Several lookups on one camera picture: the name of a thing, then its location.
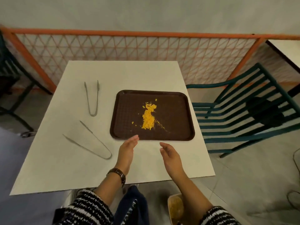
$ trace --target left hand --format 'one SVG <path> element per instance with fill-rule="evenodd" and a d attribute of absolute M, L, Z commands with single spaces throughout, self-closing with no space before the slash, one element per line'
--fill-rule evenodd
<path fill-rule="evenodd" d="M 125 175 L 128 174 L 133 159 L 133 148 L 137 145 L 139 136 L 135 135 L 126 140 L 119 149 L 118 160 L 115 168 L 120 169 Z"/>

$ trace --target dark green chair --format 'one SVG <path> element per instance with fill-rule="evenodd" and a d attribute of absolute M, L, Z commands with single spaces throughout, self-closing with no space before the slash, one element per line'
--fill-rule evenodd
<path fill-rule="evenodd" d="M 300 129 L 299 106 L 259 63 L 223 83 L 186 87 L 225 87 L 212 103 L 192 103 L 194 111 L 202 112 L 196 116 L 202 117 L 198 122 L 206 144 L 242 142 L 230 149 L 208 151 L 223 153 L 220 158 L 264 139 Z"/>
<path fill-rule="evenodd" d="M 9 94 L 10 88 L 20 79 L 22 75 L 28 78 L 31 83 L 24 89 L 22 94 L 19 95 L 17 101 L 9 109 L 0 106 L 0 115 L 11 115 L 26 129 L 28 129 L 29 132 L 33 132 L 34 129 L 14 112 L 34 86 L 38 86 L 49 95 L 52 95 L 52 93 L 43 85 L 41 85 L 36 79 L 34 79 L 34 77 L 32 77 L 17 61 L 17 59 L 6 47 L 4 38 L 0 32 L 0 98 L 5 93 Z"/>

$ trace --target orange frame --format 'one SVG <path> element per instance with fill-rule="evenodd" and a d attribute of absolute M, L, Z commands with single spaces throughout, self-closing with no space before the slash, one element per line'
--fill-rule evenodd
<path fill-rule="evenodd" d="M 250 59 L 259 45 L 267 39 L 276 40 L 300 40 L 300 35 L 286 34 L 216 34 L 216 33 L 183 33 L 183 32 L 151 32 L 151 31 L 101 31 L 101 30 L 72 30 L 72 29 L 39 29 L 39 28 L 6 28 L 0 27 L 4 36 L 15 46 L 23 55 L 25 60 L 35 69 L 41 78 L 47 83 L 50 91 L 54 92 L 56 85 L 40 67 L 37 61 L 29 53 L 26 47 L 18 39 L 16 34 L 48 34 L 48 35 L 102 35 L 102 36 L 135 36 L 135 37 L 186 37 L 186 38 L 238 38 L 238 39 L 256 39 L 248 52 L 238 63 L 228 79 L 234 78 L 245 63 Z"/>

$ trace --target brown tray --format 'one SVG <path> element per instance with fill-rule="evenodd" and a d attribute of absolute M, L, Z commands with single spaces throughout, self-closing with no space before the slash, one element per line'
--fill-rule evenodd
<path fill-rule="evenodd" d="M 157 108 L 152 115 L 161 125 L 142 129 L 146 102 Z M 140 140 L 192 140 L 195 136 L 188 98 L 181 92 L 167 91 L 119 91 L 110 125 L 115 139 L 128 139 L 136 134 Z"/>

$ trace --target right hand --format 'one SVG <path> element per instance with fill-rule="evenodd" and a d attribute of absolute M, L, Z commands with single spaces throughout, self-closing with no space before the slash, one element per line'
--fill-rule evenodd
<path fill-rule="evenodd" d="M 173 181 L 178 181 L 179 179 L 186 176 L 183 170 L 181 159 L 177 151 L 173 146 L 160 142 L 160 153 L 163 157 L 163 163 L 165 164 L 167 173 L 173 179 Z"/>

